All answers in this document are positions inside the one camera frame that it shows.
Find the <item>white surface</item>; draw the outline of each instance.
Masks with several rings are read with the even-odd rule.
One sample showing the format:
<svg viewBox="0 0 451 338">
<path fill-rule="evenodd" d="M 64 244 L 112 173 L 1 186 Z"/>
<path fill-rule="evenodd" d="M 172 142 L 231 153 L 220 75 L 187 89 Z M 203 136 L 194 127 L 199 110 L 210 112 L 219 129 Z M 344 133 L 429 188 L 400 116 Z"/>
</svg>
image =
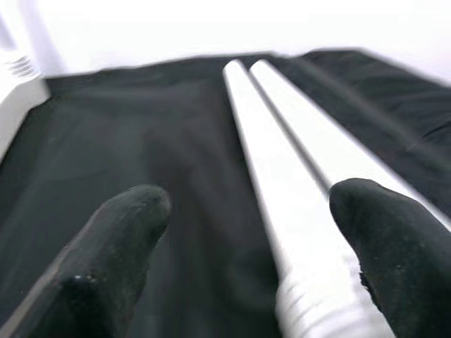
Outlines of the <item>white surface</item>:
<svg viewBox="0 0 451 338">
<path fill-rule="evenodd" d="M 224 76 L 282 280 L 277 312 L 285 336 L 394 337 L 360 285 L 357 259 L 333 222 L 326 196 L 245 69 L 233 61 Z"/>
<path fill-rule="evenodd" d="M 446 215 L 337 124 L 271 64 L 259 61 L 250 71 L 331 184 L 353 177 L 376 181 L 421 202 L 451 230 L 451 222 Z"/>
<path fill-rule="evenodd" d="M 361 46 L 451 81 L 448 0 L 8 0 L 0 10 L 45 75 Z"/>
</svg>

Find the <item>white plastic part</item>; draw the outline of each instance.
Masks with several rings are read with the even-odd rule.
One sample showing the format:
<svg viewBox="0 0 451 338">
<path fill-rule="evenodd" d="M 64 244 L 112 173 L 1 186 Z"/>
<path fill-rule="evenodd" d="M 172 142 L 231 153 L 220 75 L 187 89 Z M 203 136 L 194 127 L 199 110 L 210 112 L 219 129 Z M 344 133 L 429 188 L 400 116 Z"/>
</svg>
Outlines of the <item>white plastic part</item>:
<svg viewBox="0 0 451 338">
<path fill-rule="evenodd" d="M 358 261 L 321 193 L 238 61 L 224 68 L 276 265 L 287 338 L 394 337 L 359 281 Z"/>
<path fill-rule="evenodd" d="M 337 124 L 270 63 L 258 61 L 250 72 L 331 184 L 353 177 L 373 180 L 417 200 L 451 230 L 451 221 L 444 213 Z"/>
<path fill-rule="evenodd" d="M 32 61 L 17 51 L 0 51 L 0 162 L 27 112 L 49 98 Z"/>
</svg>

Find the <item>white pipe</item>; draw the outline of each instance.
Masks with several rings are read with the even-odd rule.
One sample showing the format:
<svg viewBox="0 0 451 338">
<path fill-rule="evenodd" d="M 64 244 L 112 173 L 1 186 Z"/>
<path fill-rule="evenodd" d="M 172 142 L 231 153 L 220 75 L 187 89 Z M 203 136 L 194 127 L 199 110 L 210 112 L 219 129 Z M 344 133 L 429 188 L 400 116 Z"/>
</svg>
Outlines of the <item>white pipe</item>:
<svg viewBox="0 0 451 338">
<path fill-rule="evenodd" d="M 451 230 L 451 221 L 444 213 L 337 124 L 270 63 L 258 61 L 251 67 L 250 73 L 331 184 L 353 177 L 376 181 L 417 200 Z"/>
<path fill-rule="evenodd" d="M 285 336 L 394 337 L 360 285 L 326 197 L 245 69 L 232 61 L 223 74 L 279 269 L 276 311 Z"/>
</svg>

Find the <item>white background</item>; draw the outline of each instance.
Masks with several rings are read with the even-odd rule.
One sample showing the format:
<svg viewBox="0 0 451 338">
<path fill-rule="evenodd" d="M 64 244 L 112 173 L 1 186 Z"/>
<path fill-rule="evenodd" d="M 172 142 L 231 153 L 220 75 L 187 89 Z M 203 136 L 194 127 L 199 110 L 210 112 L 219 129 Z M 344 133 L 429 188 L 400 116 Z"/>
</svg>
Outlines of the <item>white background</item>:
<svg viewBox="0 0 451 338">
<path fill-rule="evenodd" d="M 16 41 L 45 75 L 202 54 L 362 46 L 451 81 L 449 0 L 0 1 Z"/>
</svg>

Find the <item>white wall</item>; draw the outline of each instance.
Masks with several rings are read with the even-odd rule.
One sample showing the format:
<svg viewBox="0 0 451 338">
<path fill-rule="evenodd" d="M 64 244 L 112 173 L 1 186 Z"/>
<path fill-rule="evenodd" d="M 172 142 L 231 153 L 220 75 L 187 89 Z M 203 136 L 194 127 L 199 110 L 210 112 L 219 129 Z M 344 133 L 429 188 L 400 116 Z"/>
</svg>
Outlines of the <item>white wall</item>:
<svg viewBox="0 0 451 338">
<path fill-rule="evenodd" d="M 451 81 L 449 0 L 9 0 L 47 75 L 199 54 L 362 46 Z"/>
</svg>

